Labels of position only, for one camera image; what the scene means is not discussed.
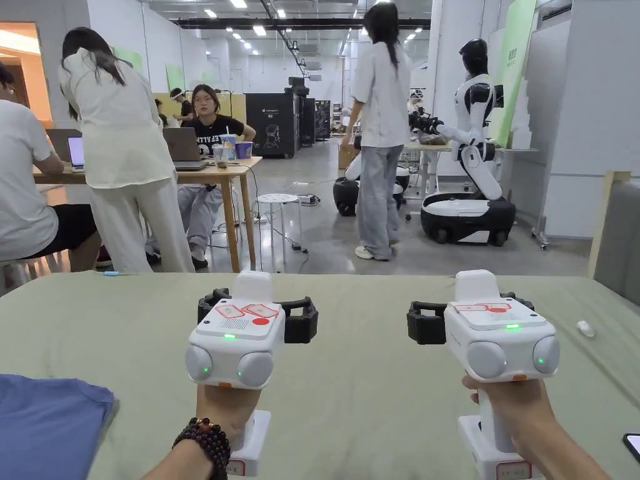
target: handheld controller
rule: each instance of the handheld controller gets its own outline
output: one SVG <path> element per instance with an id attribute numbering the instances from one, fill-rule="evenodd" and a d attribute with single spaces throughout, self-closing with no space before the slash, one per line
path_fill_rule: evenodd
<path id="1" fill-rule="evenodd" d="M 269 384 L 285 343 L 309 343 L 318 313 L 309 297 L 274 302 L 271 275 L 244 271 L 231 296 L 215 290 L 198 302 L 198 325 L 189 336 L 187 372 L 195 383 L 261 390 Z M 292 316 L 294 308 L 302 315 Z M 256 410 L 239 440 L 231 445 L 227 473 L 256 476 L 271 414 Z"/>
<path id="2" fill-rule="evenodd" d="M 424 316 L 422 309 L 434 310 Z M 456 275 L 455 301 L 448 305 L 414 302 L 407 315 L 409 336 L 419 344 L 448 343 L 468 374 L 477 381 L 533 380 L 552 376 L 560 360 L 556 329 L 514 294 L 500 295 L 487 270 Z M 494 414 L 483 390 L 480 415 L 460 417 L 458 426 L 483 480 L 541 477 L 522 459 Z"/>

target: black t-shirt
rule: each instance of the black t-shirt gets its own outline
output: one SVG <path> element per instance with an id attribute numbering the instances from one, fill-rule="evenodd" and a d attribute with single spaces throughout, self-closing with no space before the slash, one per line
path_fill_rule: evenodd
<path id="1" fill-rule="evenodd" d="M 199 118 L 196 118 L 186 122 L 184 126 L 195 129 L 200 155 L 213 155 L 211 145 L 222 143 L 220 135 L 227 133 L 227 127 L 229 133 L 242 135 L 244 132 L 244 123 L 226 115 L 218 115 L 211 125 L 204 125 Z"/>
<path id="2" fill-rule="evenodd" d="M 191 108 L 191 102 L 188 100 L 185 100 L 184 102 L 182 102 L 182 108 L 180 109 L 180 116 L 187 116 L 190 113 L 193 113 L 193 109 Z M 187 122 L 188 120 L 183 120 L 180 126 L 186 127 Z"/>

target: round button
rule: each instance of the round button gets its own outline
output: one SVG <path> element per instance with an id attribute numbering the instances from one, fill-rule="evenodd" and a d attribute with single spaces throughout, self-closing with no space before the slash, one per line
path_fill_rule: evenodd
<path id="1" fill-rule="evenodd" d="M 204 348 L 189 345 L 186 353 L 187 372 L 194 381 L 204 381 L 211 375 L 213 361 Z"/>
<path id="2" fill-rule="evenodd" d="M 247 387 L 263 386 L 272 372 L 273 357 L 269 352 L 247 353 L 238 362 L 238 379 Z"/>
<path id="3" fill-rule="evenodd" d="M 533 364 L 540 373 L 552 374 L 559 363 L 560 342 L 555 335 L 543 338 L 533 347 Z"/>
<path id="4" fill-rule="evenodd" d="M 473 342 L 468 347 L 467 361 L 482 378 L 499 377 L 507 369 L 507 356 L 502 347 L 493 342 Z"/>

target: green tablecloth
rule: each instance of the green tablecloth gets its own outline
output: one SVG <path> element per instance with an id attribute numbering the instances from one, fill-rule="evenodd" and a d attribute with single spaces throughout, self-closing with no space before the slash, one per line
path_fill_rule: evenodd
<path id="1" fill-rule="evenodd" d="M 0 365 L 30 377 L 78 377 L 110 388 L 120 411 L 90 479 L 139 479 L 193 416 L 184 349 L 198 298 L 233 274 L 106 278 L 58 274 L 0 299 Z M 442 276 L 275 275 L 276 298 L 309 295 L 320 311 L 309 345 L 287 345 L 259 408 L 273 414 L 264 480 L 477 478 L 456 419 L 477 407 L 446 346 L 407 336 L 412 300 L 447 301 Z M 548 381 L 565 428 L 615 479 L 640 478 L 624 433 L 640 431 L 640 316 L 583 278 L 501 277 L 535 303 L 562 345 Z M 594 339 L 575 327 L 588 321 Z"/>

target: beaded bracelet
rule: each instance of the beaded bracelet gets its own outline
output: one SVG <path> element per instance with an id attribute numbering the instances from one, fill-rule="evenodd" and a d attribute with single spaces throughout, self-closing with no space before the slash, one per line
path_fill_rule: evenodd
<path id="1" fill-rule="evenodd" d="M 231 457 L 231 447 L 227 435 L 220 429 L 220 425 L 211 425 L 209 419 L 193 417 L 182 433 L 175 439 L 172 449 L 182 440 L 195 440 L 213 463 L 212 480 L 227 478 L 227 465 Z"/>

